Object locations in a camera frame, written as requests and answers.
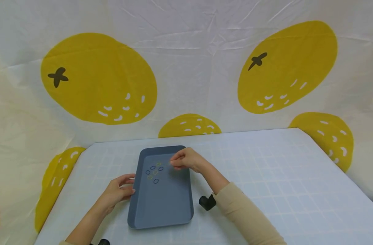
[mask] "hand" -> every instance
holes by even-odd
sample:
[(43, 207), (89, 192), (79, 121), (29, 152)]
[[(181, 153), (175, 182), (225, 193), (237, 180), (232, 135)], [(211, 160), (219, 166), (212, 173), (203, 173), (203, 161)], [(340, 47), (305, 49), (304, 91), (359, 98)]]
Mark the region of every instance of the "hand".
[(194, 149), (188, 147), (180, 150), (173, 157), (171, 157), (170, 164), (175, 170), (191, 168), (196, 173), (200, 173), (202, 166), (209, 165), (210, 163), (199, 153), (195, 152)]
[(131, 195), (135, 193), (135, 190), (132, 189), (132, 185), (129, 185), (135, 182), (132, 178), (135, 178), (135, 174), (122, 175), (111, 180), (94, 206), (104, 209), (106, 214), (110, 214), (117, 203), (129, 199)]

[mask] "tray rim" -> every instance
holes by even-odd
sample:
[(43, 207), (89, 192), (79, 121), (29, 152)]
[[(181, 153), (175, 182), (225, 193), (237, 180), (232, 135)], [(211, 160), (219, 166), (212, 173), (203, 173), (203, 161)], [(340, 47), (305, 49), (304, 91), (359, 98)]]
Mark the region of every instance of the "tray rim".
[[(162, 152), (161, 154), (154, 154), (158, 152), (158, 149), (166, 149), (165, 152)], [(136, 211), (133, 211), (133, 209), (136, 210), (137, 207), (137, 202), (139, 198), (139, 191), (140, 191), (140, 182), (142, 180), (143, 176), (143, 164), (144, 160), (148, 156), (154, 156), (154, 155), (164, 155), (164, 154), (175, 154), (179, 150), (184, 149), (184, 145), (172, 145), (172, 146), (161, 146), (161, 147), (150, 147), (150, 148), (145, 148), (143, 149), (140, 154), (139, 154), (139, 160), (137, 163), (137, 169), (136, 169), (136, 177), (135, 177), (135, 183), (133, 184), (133, 188), (136, 190), (136, 192), (131, 196), (130, 203), (129, 203), (129, 210), (128, 210), (128, 217), (127, 217), (127, 223), (128, 226), (131, 229), (134, 230), (139, 230), (139, 229), (149, 229), (149, 228), (156, 228), (156, 227), (164, 227), (164, 225), (161, 226), (153, 226), (153, 227), (136, 227), (135, 225), (135, 216), (136, 216)], [(177, 223), (177, 224), (169, 224), (165, 226), (170, 226), (170, 225), (182, 225), (182, 224), (187, 224), (192, 220), (192, 217), (194, 216), (194, 205), (193, 205), (193, 199), (192, 199), (192, 186), (191, 186), (191, 174), (188, 172), (188, 177), (189, 177), (189, 196), (191, 200), (191, 218), (187, 222), (183, 223)]]

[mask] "black clamp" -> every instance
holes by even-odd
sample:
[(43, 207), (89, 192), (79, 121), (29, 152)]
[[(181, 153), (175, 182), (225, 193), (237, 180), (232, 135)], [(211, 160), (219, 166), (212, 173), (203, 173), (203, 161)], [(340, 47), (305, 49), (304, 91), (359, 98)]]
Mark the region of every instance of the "black clamp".
[(200, 206), (202, 206), (206, 211), (212, 209), (213, 207), (215, 207), (216, 205), (216, 201), (215, 199), (213, 198), (212, 194), (209, 198), (207, 198), (206, 196), (202, 196), (200, 197), (199, 199), (199, 204)]
[(111, 243), (106, 239), (101, 239), (98, 245), (111, 245)]

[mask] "citrus illustration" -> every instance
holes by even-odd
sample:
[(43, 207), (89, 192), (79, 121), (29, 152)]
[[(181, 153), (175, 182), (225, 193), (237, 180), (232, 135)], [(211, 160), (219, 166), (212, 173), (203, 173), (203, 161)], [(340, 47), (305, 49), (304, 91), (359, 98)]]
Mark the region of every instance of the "citrus illustration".
[(42, 191), (35, 207), (35, 230), (39, 233), (80, 154), (86, 148), (73, 147), (56, 155), (42, 179)]
[(44, 57), (40, 72), (49, 95), (83, 121), (130, 124), (150, 113), (157, 100), (147, 62), (104, 34), (64, 39)]
[(293, 119), (289, 128), (294, 127), (308, 134), (343, 172), (350, 168), (354, 139), (342, 119), (327, 113), (307, 112)]
[(210, 119), (197, 114), (184, 114), (168, 121), (161, 128), (158, 138), (220, 133), (221, 129)]
[(321, 21), (299, 23), (267, 37), (241, 70), (241, 106), (263, 114), (291, 105), (323, 81), (337, 52), (334, 32)]

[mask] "left hand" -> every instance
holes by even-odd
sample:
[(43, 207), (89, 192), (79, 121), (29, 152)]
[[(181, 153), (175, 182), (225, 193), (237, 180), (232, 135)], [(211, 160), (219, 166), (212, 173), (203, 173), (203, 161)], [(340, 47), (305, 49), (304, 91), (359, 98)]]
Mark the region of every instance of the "left hand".
[(129, 185), (135, 182), (132, 178), (135, 178), (135, 174), (121, 175), (120, 177), (111, 180), (94, 206), (103, 209), (106, 214), (110, 214), (117, 203), (129, 199), (131, 195), (135, 193), (132, 185)]

